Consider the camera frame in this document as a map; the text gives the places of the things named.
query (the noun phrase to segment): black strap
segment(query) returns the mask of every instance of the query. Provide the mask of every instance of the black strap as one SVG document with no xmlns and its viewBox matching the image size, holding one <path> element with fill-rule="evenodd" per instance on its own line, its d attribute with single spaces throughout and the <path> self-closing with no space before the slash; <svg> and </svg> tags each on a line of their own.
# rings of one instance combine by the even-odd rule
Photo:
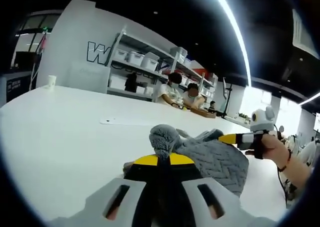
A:
<svg viewBox="0 0 320 227">
<path fill-rule="evenodd" d="M 263 153 L 265 150 L 265 146 L 261 142 L 262 136 L 263 134 L 255 134 L 253 143 L 251 144 L 251 147 L 250 147 L 250 149 L 254 151 L 254 157 L 259 160 L 263 159 Z"/>
</svg>

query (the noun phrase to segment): wooden tray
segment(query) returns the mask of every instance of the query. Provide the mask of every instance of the wooden tray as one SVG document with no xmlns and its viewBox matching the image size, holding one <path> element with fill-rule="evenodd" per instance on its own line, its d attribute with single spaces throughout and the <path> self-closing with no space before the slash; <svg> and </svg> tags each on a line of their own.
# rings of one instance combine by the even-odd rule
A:
<svg viewBox="0 0 320 227">
<path fill-rule="evenodd" d="M 195 113 L 197 115 L 200 115 L 200 116 L 203 116 L 203 117 L 206 117 L 206 118 L 211 118 L 211 119 L 216 118 L 216 114 L 215 113 L 209 113 L 208 111 L 205 111 L 205 110 L 192 108 L 190 111 L 192 113 Z"/>
</svg>

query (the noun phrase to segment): yellow stripe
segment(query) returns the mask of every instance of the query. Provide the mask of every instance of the yellow stripe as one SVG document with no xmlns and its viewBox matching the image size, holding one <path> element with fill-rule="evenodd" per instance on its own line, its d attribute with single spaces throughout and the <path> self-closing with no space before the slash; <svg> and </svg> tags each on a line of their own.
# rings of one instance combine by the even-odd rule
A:
<svg viewBox="0 0 320 227">
<path fill-rule="evenodd" d="M 154 154 L 143 156 L 138 158 L 133 164 L 145 165 L 145 166 L 156 166 L 158 163 L 158 157 Z"/>
<path fill-rule="evenodd" d="M 218 140 L 226 144 L 236 144 L 236 134 L 233 133 L 222 135 L 218 138 Z"/>
<path fill-rule="evenodd" d="M 186 164 L 194 164 L 192 159 L 185 155 L 172 153 L 170 154 L 170 163 L 171 165 L 186 165 Z"/>
</svg>

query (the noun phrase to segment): poster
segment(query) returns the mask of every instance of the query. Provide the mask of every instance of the poster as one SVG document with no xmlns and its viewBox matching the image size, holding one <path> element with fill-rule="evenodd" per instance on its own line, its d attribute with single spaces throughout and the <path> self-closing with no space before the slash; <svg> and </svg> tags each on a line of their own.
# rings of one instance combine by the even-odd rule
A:
<svg viewBox="0 0 320 227">
<path fill-rule="evenodd" d="M 6 102 L 28 92 L 31 75 L 12 78 L 6 81 Z"/>
</svg>

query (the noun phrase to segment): red bracelet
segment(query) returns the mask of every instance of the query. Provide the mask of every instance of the red bracelet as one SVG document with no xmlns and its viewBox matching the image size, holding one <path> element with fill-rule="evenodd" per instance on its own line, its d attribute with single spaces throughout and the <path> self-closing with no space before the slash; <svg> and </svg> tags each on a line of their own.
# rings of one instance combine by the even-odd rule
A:
<svg viewBox="0 0 320 227">
<path fill-rule="evenodd" d="M 288 151 L 289 151 L 288 161 L 286 162 L 286 165 L 285 165 L 283 168 L 277 167 L 279 172 L 284 171 L 284 170 L 287 168 L 287 165 L 289 164 L 289 161 L 290 161 L 290 159 L 291 159 L 291 154 L 292 154 L 292 152 L 291 152 L 289 149 L 288 149 Z"/>
</svg>

